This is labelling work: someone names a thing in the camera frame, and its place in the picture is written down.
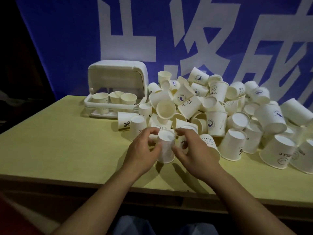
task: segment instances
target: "blue jeans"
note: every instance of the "blue jeans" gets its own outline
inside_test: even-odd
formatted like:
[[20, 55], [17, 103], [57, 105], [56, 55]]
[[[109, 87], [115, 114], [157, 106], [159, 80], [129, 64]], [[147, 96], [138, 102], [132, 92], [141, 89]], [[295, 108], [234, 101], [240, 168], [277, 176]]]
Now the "blue jeans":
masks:
[[[149, 221], [135, 216], [122, 216], [113, 235], [156, 235]], [[208, 223], [188, 224], [173, 235], [218, 235], [215, 227]]]

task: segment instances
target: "wooden table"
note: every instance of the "wooden table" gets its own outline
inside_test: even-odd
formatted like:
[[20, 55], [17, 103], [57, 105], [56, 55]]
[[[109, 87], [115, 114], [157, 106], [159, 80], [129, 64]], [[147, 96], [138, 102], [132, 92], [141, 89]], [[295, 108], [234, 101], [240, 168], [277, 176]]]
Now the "wooden table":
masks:
[[[90, 118], [82, 96], [66, 96], [0, 135], [0, 179], [45, 184], [99, 187], [120, 168], [129, 131], [117, 120]], [[254, 197], [264, 204], [313, 208], [313, 176], [292, 166], [274, 169], [258, 154], [242, 154], [237, 162], [220, 160]], [[213, 199], [217, 196], [175, 159], [156, 164], [132, 187], [134, 192]], [[190, 205], [199, 209], [205, 202]]]

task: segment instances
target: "red fabric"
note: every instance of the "red fabric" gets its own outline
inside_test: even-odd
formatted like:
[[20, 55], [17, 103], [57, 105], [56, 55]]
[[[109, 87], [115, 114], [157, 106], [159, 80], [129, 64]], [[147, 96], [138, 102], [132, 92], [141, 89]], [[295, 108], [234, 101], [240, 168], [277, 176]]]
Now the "red fabric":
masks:
[[42, 233], [0, 197], [1, 235], [42, 235]]

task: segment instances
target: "person's left arm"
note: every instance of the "person's left arm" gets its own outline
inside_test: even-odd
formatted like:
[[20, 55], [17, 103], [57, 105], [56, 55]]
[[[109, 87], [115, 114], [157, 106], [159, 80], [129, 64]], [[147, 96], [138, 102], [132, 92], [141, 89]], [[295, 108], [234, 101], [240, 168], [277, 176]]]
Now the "person's left arm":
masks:
[[158, 134], [155, 127], [144, 129], [128, 148], [123, 166], [75, 213], [73, 213], [53, 235], [60, 234], [106, 234], [123, 199], [143, 174], [151, 169], [162, 150], [156, 144], [150, 152], [150, 134]]

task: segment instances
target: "person's right hand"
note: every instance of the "person's right hand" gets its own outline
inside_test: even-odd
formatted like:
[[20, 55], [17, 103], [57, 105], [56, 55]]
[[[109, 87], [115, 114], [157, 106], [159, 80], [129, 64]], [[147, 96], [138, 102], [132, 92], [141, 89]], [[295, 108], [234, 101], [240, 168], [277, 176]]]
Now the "person's right hand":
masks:
[[185, 135], [188, 144], [187, 155], [177, 146], [173, 146], [172, 150], [182, 165], [194, 177], [211, 184], [211, 181], [216, 178], [223, 168], [218, 163], [218, 160], [210, 154], [210, 148], [192, 129], [178, 128], [175, 129], [178, 136]]

